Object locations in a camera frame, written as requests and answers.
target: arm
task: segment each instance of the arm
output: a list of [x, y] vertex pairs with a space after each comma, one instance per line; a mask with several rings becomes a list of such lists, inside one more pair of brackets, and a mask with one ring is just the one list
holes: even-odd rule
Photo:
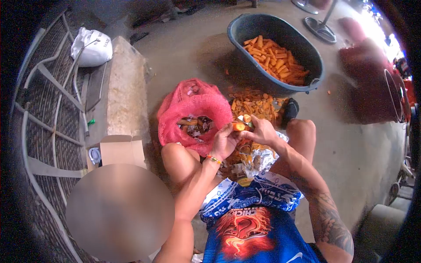
[[[238, 133], [232, 132], [232, 123], [229, 123], [216, 133], [212, 151], [209, 154], [222, 161], [234, 151], [239, 140]], [[184, 184], [175, 197], [173, 230], [154, 262], [191, 262], [194, 249], [192, 220], [205, 200], [209, 185], [219, 167], [218, 163], [206, 158], [202, 168]]]
[[339, 217], [326, 182], [307, 159], [276, 135], [269, 121], [254, 116], [252, 121], [254, 132], [242, 132], [241, 137], [268, 145], [278, 153], [285, 164], [279, 173], [294, 182], [309, 201], [314, 239], [325, 259], [329, 263], [351, 262], [352, 236]]
[[201, 171], [183, 186], [175, 198], [173, 230], [154, 262], [191, 262], [194, 248], [192, 220], [205, 200], [206, 190], [218, 169], [216, 162], [206, 159]]

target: white sack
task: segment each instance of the white sack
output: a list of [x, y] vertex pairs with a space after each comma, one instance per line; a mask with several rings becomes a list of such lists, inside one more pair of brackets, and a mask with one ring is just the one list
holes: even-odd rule
[[112, 58], [111, 39], [98, 30], [86, 30], [84, 27], [79, 28], [79, 33], [70, 49], [73, 59], [76, 59], [77, 54], [84, 46], [86, 47], [83, 49], [78, 60], [80, 67], [100, 66]]

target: beaded bracelet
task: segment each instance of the beaded bracelet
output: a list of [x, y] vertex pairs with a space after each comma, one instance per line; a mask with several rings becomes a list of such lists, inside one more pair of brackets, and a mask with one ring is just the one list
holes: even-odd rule
[[221, 161], [219, 161], [218, 159], [216, 159], [215, 157], [210, 156], [210, 155], [206, 155], [206, 158], [209, 158], [212, 161], [217, 162], [217, 164], [219, 164], [219, 165], [222, 163]]

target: tattoo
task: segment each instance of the tattoo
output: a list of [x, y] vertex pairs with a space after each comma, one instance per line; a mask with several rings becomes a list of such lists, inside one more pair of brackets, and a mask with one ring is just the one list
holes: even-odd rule
[[351, 255], [354, 255], [354, 242], [348, 228], [339, 217], [338, 209], [332, 196], [319, 194], [314, 198], [319, 210], [320, 227], [314, 233], [314, 239], [328, 244], [335, 245]]
[[302, 177], [298, 172], [291, 171], [289, 173], [289, 178], [293, 183], [295, 183], [299, 189], [301, 189], [304, 193], [310, 191], [310, 185], [306, 178]]

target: blue shorts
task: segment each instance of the blue shorts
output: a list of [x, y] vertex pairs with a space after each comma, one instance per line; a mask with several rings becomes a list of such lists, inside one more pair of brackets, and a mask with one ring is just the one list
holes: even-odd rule
[[291, 212], [303, 197], [297, 185], [273, 172], [254, 176], [247, 187], [226, 178], [207, 194], [199, 215], [209, 229], [230, 209], [260, 205]]

